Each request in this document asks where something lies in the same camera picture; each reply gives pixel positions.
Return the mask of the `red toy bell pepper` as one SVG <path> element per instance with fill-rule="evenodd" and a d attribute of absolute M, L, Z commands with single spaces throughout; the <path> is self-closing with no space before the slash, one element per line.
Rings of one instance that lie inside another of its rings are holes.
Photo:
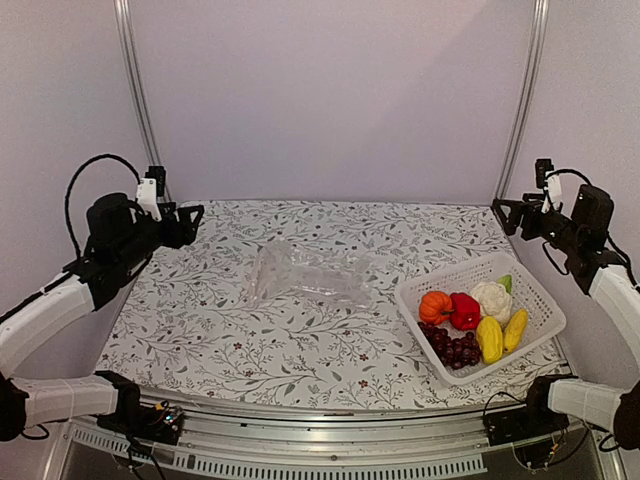
<path fill-rule="evenodd" d="M 451 325 L 460 331 L 475 330 L 482 320 L 480 304 L 466 293 L 452 293 Z"/>

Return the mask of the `clear zip top bag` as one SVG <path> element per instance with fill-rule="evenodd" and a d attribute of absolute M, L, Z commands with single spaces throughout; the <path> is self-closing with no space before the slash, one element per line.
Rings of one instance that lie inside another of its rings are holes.
<path fill-rule="evenodd" d="M 367 257 L 273 240 L 256 256 L 249 276 L 247 300 L 259 305 L 291 294 L 340 307 L 366 308 L 372 301 L 368 283 L 371 266 Z"/>

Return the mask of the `orange toy pumpkin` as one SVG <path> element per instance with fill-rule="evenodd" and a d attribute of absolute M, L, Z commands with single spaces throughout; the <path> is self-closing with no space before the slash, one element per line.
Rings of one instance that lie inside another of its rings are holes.
<path fill-rule="evenodd" d="M 421 298 L 418 313 L 425 324 L 440 325 L 449 320 L 452 312 L 452 300 L 444 292 L 430 291 Z"/>

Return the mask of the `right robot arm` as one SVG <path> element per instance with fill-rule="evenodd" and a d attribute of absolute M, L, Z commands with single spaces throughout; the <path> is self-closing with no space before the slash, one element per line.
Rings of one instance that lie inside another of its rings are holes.
<path fill-rule="evenodd" d="M 492 210 L 508 235 L 542 239 L 565 255 L 565 270 L 579 289 L 598 304 L 618 329 L 635 359 L 639 358 L 639 286 L 629 278 L 629 261 L 606 248 L 614 203 L 610 195 L 583 184 L 570 216 L 544 210 L 541 194 L 519 201 L 496 199 Z M 570 415 L 613 436 L 624 450 L 639 448 L 639 386 L 614 388 L 572 376 L 546 375 L 534 380 L 517 427 L 537 436 L 557 415 Z"/>

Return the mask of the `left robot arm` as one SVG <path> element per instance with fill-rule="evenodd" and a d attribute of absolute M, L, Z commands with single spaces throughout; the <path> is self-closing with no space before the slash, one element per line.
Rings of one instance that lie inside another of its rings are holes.
<path fill-rule="evenodd" d="M 159 413 L 141 405 L 139 386 L 112 371 L 67 380 L 21 379 L 14 373 L 57 333 L 114 300 L 156 250 L 192 244 L 203 215 L 201 205 L 144 208 L 124 193 L 105 195 L 89 208 L 89 238 L 81 256 L 1 317 L 2 441 L 36 425 L 84 415 L 131 436 L 160 421 Z"/>

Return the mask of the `white toy cauliflower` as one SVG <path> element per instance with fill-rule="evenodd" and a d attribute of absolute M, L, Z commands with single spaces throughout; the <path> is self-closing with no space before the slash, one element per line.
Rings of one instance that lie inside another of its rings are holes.
<path fill-rule="evenodd" d="M 483 317 L 493 317 L 505 327 L 511 318 L 512 297 L 506 287 L 498 282 L 480 282 L 470 296 L 480 305 Z"/>

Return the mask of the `white plastic basket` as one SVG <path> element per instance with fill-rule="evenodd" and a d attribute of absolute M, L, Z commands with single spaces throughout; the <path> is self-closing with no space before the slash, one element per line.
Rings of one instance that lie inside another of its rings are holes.
<path fill-rule="evenodd" d="M 419 305 L 422 296 L 432 290 L 444 293 L 467 292 L 479 282 L 512 277 L 512 309 L 525 309 L 528 325 L 514 352 L 494 364 L 483 362 L 454 370 L 443 365 L 439 356 L 420 330 Z M 462 386 L 492 374 L 534 351 L 566 327 L 566 317 L 553 297 L 514 257 L 502 252 L 471 258 L 397 285 L 396 304 L 411 334 L 435 368 L 439 377 L 451 385 Z"/>

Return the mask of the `floral table mat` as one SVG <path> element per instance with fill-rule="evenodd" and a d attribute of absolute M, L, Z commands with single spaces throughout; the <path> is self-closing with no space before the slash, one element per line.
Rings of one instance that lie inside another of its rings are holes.
<path fill-rule="evenodd" d="M 369 261 L 365 309 L 280 295 L 252 305 L 254 259 L 273 239 Z M 98 365 L 218 400 L 317 409 L 439 409 L 522 397 L 565 358 L 548 341 L 464 386 L 442 382 L 394 298 L 402 282 L 511 246 L 486 207 L 210 201 L 196 242 L 157 252 Z"/>

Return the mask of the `dark red toy grapes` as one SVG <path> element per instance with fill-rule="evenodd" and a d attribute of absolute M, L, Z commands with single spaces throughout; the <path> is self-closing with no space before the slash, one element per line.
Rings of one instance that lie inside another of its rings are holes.
<path fill-rule="evenodd" d="M 473 331 L 452 337 L 448 330 L 434 324 L 419 322 L 418 326 L 444 366 L 459 370 L 480 362 L 481 350 Z"/>

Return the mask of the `left aluminium frame post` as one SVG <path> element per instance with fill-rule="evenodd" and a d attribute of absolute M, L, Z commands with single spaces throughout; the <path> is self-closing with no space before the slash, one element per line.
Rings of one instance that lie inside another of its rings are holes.
<path fill-rule="evenodd" d="M 136 50 L 131 4 L 128 0 L 114 0 L 113 4 L 126 78 L 146 158 L 150 166 L 163 167 Z"/>

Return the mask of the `aluminium frame post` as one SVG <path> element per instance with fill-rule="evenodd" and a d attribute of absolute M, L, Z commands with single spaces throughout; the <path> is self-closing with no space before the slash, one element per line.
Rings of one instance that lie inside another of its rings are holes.
<path fill-rule="evenodd" d="M 537 78 L 544 52 L 546 30 L 548 25 L 550 1 L 535 0 L 531 33 L 528 43 L 524 75 L 514 120 L 507 141 L 503 164 L 494 192 L 496 199 L 504 199 L 513 177 L 516 162 L 525 136 L 531 104 L 535 94 Z"/>
<path fill-rule="evenodd" d="M 163 167 L 136 50 L 131 4 L 128 0 L 114 0 L 113 4 L 126 78 L 146 158 L 150 166 Z"/>

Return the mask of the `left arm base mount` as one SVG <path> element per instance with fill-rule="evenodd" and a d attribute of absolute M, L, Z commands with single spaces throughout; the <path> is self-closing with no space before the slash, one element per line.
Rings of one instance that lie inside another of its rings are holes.
<path fill-rule="evenodd" d="M 144 406 L 140 402 L 138 384 L 112 371 L 97 371 L 117 391 L 114 413 L 98 415 L 97 425 L 135 439 L 149 440 L 176 446 L 184 425 L 184 411 L 163 400 L 155 406 Z"/>

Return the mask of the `right aluminium frame post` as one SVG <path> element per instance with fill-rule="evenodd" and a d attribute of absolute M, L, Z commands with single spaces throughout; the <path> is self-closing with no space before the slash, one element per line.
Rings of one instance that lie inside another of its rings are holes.
<path fill-rule="evenodd" d="M 496 199 L 504 199 L 513 177 L 516 162 L 525 136 L 531 104 L 535 94 L 537 78 L 544 52 L 546 30 L 548 25 L 550 1 L 535 0 L 531 33 L 528 43 L 524 75 L 514 120 L 507 141 L 503 164 L 494 192 Z"/>

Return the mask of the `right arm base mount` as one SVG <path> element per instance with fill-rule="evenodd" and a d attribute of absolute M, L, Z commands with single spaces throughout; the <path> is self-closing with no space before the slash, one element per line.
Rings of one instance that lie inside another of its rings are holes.
<path fill-rule="evenodd" d="M 515 407 L 490 412 L 491 403 L 499 397 L 514 401 Z M 567 415 L 551 411 L 532 413 L 523 400 L 507 392 L 497 392 L 489 397 L 482 410 L 482 423 L 492 447 L 507 444 L 514 447 L 519 442 L 558 433 L 558 439 L 546 440 L 542 446 L 518 447 L 519 452 L 514 452 L 516 460 L 531 471 L 551 466 L 564 445 L 570 426 Z"/>

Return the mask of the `front aluminium rail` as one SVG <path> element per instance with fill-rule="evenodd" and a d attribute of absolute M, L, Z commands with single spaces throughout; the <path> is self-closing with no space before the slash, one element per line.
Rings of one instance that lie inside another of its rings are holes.
<path fill-rule="evenodd" d="M 627 479 L 619 452 L 578 421 L 542 436 L 492 444 L 485 422 L 514 401 L 461 408 L 308 410 L 146 388 L 145 402 L 181 406 L 176 445 L 132 452 L 91 417 L 55 431 L 46 479 Z"/>

